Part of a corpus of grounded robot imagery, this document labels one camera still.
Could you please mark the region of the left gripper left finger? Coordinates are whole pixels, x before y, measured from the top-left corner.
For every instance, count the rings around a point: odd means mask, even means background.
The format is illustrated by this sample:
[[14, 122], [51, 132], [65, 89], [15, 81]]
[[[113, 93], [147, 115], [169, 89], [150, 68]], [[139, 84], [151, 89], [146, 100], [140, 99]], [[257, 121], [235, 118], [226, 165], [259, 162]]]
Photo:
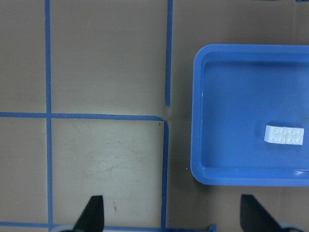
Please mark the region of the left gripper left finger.
[[75, 223], [73, 232], [102, 232], [104, 230], [103, 196], [92, 196]]

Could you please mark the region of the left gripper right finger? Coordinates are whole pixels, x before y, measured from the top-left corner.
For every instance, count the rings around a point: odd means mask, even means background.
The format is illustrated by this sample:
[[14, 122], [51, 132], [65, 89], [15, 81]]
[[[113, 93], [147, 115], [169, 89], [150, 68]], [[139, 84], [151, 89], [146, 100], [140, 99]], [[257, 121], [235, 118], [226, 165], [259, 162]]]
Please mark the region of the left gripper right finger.
[[240, 199], [240, 226], [244, 232], [281, 231], [278, 222], [249, 194], [242, 194]]

